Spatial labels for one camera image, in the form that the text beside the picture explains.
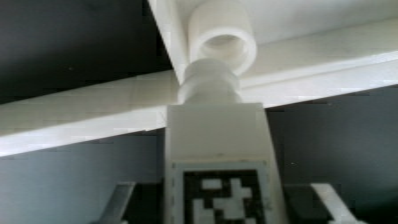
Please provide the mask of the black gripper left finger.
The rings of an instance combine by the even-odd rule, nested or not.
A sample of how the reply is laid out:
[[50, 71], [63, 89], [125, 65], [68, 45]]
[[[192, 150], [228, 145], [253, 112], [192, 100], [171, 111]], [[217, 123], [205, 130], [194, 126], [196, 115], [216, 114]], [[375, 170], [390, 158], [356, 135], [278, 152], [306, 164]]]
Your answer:
[[98, 220], [91, 224], [164, 224], [160, 183], [121, 182]]

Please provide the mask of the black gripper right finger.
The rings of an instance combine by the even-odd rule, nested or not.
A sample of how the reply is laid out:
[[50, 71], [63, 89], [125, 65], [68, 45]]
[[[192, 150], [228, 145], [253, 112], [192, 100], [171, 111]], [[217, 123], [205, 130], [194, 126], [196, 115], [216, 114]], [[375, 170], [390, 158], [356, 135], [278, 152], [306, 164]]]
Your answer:
[[290, 224], [368, 224], [354, 215], [329, 183], [285, 186]]

